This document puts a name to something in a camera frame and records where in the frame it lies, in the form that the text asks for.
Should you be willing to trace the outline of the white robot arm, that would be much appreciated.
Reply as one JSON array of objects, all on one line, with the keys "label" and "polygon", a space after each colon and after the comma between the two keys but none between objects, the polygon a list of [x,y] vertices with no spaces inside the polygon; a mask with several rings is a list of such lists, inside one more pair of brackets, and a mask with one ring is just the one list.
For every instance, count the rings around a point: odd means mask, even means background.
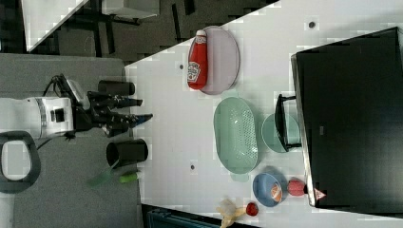
[{"label": "white robot arm", "polygon": [[110,138],[149,121],[150,114],[121,114],[118,108],[140,105],[140,100],[92,92],[82,102],[70,97],[29,97],[1,100],[1,192],[29,189],[41,173],[37,140],[73,138],[76,133],[101,128]]}]

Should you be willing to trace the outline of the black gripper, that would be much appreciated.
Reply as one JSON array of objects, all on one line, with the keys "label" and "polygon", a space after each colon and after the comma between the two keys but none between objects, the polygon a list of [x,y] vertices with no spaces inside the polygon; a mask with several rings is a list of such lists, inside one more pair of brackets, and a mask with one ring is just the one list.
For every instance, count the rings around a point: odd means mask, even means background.
[{"label": "black gripper", "polygon": [[[103,92],[89,91],[86,97],[89,107],[84,107],[82,104],[76,104],[73,107],[73,126],[75,132],[88,131],[94,127],[102,128],[107,122],[106,105],[102,105],[102,102],[108,100],[110,96]],[[111,100],[114,108],[141,106],[142,103],[142,100],[126,97],[114,97]],[[114,114],[107,122],[107,127],[110,129],[133,128],[139,124],[144,124],[152,118],[152,114]]]}]

